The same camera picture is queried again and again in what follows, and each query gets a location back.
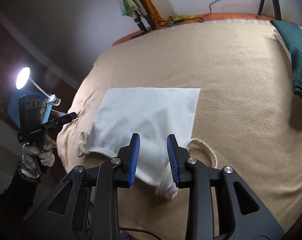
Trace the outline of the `left forearm black sleeve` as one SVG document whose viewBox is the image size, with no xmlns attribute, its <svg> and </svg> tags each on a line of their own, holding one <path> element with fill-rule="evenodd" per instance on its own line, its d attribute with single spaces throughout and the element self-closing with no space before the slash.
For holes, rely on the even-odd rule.
<svg viewBox="0 0 302 240">
<path fill-rule="evenodd" d="M 10 185 L 0 193 L 0 239 L 35 239 L 24 217 L 34 204 L 41 177 L 30 178 L 19 166 Z"/>
</svg>

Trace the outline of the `left hand in grey glove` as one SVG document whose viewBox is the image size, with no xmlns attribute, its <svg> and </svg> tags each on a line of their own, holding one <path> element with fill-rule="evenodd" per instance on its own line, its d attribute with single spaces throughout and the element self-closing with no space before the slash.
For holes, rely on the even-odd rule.
<svg viewBox="0 0 302 240">
<path fill-rule="evenodd" d="M 35 144 L 24 144 L 20 164 L 22 174 L 30 179 L 37 179 L 41 176 L 37 165 L 45 168 L 52 167 L 55 162 L 54 146 L 56 146 L 55 141 L 48 135 L 44 137 L 41 150 Z"/>
</svg>

